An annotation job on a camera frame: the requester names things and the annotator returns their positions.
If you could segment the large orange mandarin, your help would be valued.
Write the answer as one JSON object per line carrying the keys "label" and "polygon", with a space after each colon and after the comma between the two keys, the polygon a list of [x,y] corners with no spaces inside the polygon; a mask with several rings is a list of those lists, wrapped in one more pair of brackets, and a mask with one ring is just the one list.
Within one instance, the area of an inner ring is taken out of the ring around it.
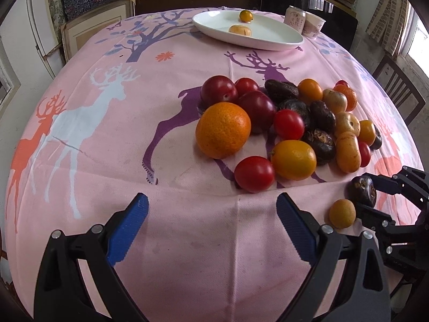
{"label": "large orange mandarin", "polygon": [[196,144],[212,159],[225,159],[237,153],[248,140],[251,120],[236,104],[221,102],[205,110],[196,126]]}

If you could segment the red cherry tomato front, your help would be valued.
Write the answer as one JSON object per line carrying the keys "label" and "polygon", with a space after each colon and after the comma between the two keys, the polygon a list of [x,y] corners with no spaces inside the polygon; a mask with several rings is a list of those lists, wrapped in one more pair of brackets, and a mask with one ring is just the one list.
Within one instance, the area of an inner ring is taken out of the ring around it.
{"label": "red cherry tomato front", "polygon": [[271,162],[262,156],[249,156],[241,160],[235,170],[236,184],[249,193],[269,189],[275,181],[275,171]]}

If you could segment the pink deer tablecloth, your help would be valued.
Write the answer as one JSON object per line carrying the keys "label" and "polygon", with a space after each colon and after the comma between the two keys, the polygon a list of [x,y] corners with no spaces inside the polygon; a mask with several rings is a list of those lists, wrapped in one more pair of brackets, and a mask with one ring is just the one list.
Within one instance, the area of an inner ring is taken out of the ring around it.
{"label": "pink deer tablecloth", "polygon": [[115,269],[151,321],[275,321],[304,280],[303,262],[276,215],[276,199],[323,220],[350,176],[335,164],[249,194],[236,164],[265,156],[263,134],[214,161],[195,142],[201,85],[211,76],[329,88],[345,80],[354,114],[380,130],[367,171],[422,167],[400,113],[371,74],[327,36],[283,52],[236,47],[200,34],[195,11],[142,14],[102,29],[65,65],[31,115],[6,189],[6,251],[22,304],[54,230],[73,235],[125,208],[137,193],[150,209]]}

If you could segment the small orange kumquat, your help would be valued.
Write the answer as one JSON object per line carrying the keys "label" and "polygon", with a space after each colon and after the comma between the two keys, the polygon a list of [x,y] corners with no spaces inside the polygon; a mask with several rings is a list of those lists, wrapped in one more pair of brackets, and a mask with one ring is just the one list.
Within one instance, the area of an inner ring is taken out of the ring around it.
{"label": "small orange kumquat", "polygon": [[358,141],[364,142],[368,146],[371,146],[377,137],[375,131],[375,125],[370,120],[362,120],[360,123],[360,133],[358,135]]}

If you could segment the yellow orange kumquat front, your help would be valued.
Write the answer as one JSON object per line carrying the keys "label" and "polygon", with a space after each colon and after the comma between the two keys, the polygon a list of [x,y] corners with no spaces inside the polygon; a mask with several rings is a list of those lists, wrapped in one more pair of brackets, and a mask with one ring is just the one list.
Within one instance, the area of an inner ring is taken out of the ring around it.
{"label": "yellow orange kumquat front", "polygon": [[312,147],[301,140],[283,140],[271,152],[271,163],[278,176],[287,180],[305,180],[317,166]]}

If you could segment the dark water chestnut back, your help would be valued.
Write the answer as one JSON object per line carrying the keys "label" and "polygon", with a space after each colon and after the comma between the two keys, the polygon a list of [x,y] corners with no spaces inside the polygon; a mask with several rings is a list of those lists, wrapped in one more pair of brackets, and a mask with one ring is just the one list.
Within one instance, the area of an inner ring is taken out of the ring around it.
{"label": "dark water chestnut back", "polygon": [[279,107],[287,100],[297,99],[299,95],[297,86],[291,82],[280,82],[275,79],[269,79],[264,83],[264,87],[267,96],[276,107]]}

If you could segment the dark wooden chair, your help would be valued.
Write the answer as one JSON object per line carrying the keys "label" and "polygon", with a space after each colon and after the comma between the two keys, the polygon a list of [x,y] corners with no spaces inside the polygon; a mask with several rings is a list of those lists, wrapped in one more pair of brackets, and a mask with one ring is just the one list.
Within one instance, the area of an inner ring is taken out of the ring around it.
{"label": "dark wooden chair", "polygon": [[407,102],[415,104],[404,118],[405,124],[409,126],[426,104],[420,91],[388,53],[384,54],[373,73],[373,77],[377,81],[382,80],[382,89],[397,110]]}

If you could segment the small yellow round fruit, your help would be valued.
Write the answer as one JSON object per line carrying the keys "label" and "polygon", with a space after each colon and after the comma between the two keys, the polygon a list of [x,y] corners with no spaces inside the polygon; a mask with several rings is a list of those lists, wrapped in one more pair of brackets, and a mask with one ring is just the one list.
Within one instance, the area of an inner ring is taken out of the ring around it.
{"label": "small yellow round fruit", "polygon": [[356,220],[356,209],[347,199],[339,199],[329,209],[329,221],[337,229],[349,228]]}

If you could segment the dark water chestnut edge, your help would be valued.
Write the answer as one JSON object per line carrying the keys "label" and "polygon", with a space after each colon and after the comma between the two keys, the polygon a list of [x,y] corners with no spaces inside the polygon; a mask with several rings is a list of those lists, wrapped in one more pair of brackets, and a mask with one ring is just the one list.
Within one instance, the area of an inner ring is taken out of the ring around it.
{"label": "dark water chestnut edge", "polygon": [[375,126],[375,134],[376,134],[375,141],[370,145],[370,149],[372,151],[379,150],[382,146],[382,135],[377,126]]}

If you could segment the dark red plum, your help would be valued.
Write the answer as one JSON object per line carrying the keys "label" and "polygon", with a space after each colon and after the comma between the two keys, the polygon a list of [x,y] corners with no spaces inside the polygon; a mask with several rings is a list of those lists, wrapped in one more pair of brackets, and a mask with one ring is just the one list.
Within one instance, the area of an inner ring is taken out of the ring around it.
{"label": "dark red plum", "polygon": [[238,98],[238,91],[231,79],[216,75],[203,83],[200,97],[203,105],[208,108],[220,102],[234,102]]}
{"label": "dark red plum", "polygon": [[276,107],[261,91],[252,91],[241,96],[237,105],[244,109],[251,120],[251,133],[260,134],[273,125]]}

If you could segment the red cherry tomato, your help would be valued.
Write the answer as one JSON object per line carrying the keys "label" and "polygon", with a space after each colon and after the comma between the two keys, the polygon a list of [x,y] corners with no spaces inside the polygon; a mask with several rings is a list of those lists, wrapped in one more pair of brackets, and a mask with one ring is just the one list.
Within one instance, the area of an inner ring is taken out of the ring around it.
{"label": "red cherry tomato", "polygon": [[260,88],[256,81],[247,77],[238,79],[234,85],[236,87],[238,97],[242,97],[249,92],[258,91]]}
{"label": "red cherry tomato", "polygon": [[337,83],[335,84],[335,87],[338,87],[338,86],[343,86],[343,87],[345,87],[345,88],[350,89],[349,84],[348,84],[346,81],[343,81],[343,80],[339,80],[339,82],[337,82]]}
{"label": "red cherry tomato", "polygon": [[282,140],[300,140],[305,132],[305,124],[295,111],[284,109],[276,113],[273,128]]}
{"label": "red cherry tomato", "polygon": [[249,156],[241,160],[235,170],[236,184],[249,193],[269,189],[275,181],[275,171],[271,162],[262,156]]}
{"label": "red cherry tomato", "polygon": [[365,142],[358,142],[359,152],[361,155],[361,168],[364,168],[369,165],[371,161],[371,150]]}

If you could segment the red cherry tomato back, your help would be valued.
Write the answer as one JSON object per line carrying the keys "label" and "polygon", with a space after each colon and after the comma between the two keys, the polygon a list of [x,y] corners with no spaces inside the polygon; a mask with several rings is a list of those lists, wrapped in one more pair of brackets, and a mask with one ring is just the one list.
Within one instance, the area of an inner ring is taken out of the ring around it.
{"label": "red cherry tomato back", "polygon": [[238,79],[234,85],[236,87],[238,97],[242,97],[249,92],[258,91],[260,88],[256,81],[247,77]]}

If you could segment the dark water chestnut front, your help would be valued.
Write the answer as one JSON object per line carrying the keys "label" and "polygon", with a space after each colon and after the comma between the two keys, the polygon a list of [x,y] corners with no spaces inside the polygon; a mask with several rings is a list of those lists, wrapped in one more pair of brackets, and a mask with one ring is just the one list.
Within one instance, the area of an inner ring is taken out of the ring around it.
{"label": "dark water chestnut front", "polygon": [[306,131],[302,141],[309,144],[316,154],[318,166],[323,166],[334,160],[336,156],[336,146],[332,136],[320,129]]}

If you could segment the dark water chestnut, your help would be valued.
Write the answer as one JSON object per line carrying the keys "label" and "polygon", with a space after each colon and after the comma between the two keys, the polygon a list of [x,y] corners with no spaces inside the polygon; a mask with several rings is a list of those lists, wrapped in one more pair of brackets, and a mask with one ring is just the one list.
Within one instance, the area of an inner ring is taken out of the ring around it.
{"label": "dark water chestnut", "polygon": [[359,203],[371,208],[377,202],[377,191],[372,178],[367,175],[354,177],[345,188],[346,199],[353,203]]}
{"label": "dark water chestnut", "polygon": [[336,146],[332,136],[320,129],[306,131],[302,141],[309,144],[316,154],[318,166],[323,166],[334,160],[336,156]]}
{"label": "dark water chestnut", "polygon": [[291,110],[297,113],[304,122],[305,126],[310,125],[310,112],[307,105],[298,99],[289,99],[278,106],[278,110]]}
{"label": "dark water chestnut", "polygon": [[334,132],[336,117],[324,101],[318,100],[312,102],[309,111],[312,128],[320,129],[329,134]]}
{"label": "dark water chestnut", "polygon": [[264,83],[264,87],[267,96],[276,107],[279,107],[287,100],[297,99],[299,95],[297,86],[291,82],[280,82],[275,79],[269,79]]}

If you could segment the tan pepino with dimple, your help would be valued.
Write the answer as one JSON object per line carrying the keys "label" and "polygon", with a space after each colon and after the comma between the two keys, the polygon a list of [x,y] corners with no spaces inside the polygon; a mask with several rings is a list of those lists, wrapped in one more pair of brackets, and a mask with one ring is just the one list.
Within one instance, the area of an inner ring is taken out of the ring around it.
{"label": "tan pepino with dimple", "polygon": [[335,115],[334,135],[339,137],[344,132],[351,132],[355,136],[359,136],[361,124],[352,113],[343,111]]}

